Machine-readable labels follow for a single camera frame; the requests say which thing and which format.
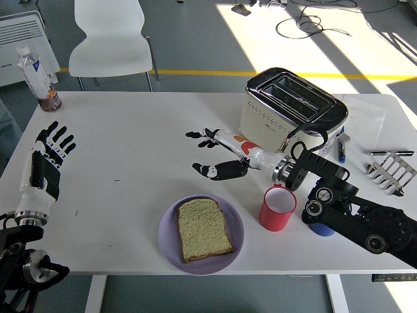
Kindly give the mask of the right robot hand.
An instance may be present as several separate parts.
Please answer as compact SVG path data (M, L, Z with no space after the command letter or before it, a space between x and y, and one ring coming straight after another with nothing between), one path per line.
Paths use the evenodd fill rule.
M201 175L213 180L223 181L243 177L250 168L261 170L268 179L276 182L279 171L285 165L284 153L269 153L245 137L223 129L205 128L200 132L187 132L189 138L204 138L199 147L209 149L220 145L237 156L236 160L217 165L194 163L192 167Z

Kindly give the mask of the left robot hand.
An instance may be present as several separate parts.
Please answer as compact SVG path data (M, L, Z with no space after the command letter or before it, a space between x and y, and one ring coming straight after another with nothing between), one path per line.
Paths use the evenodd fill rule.
M61 167L75 148L74 135L57 121L40 131L23 168L17 215L27 211L38 212L41 217L49 215L59 198Z

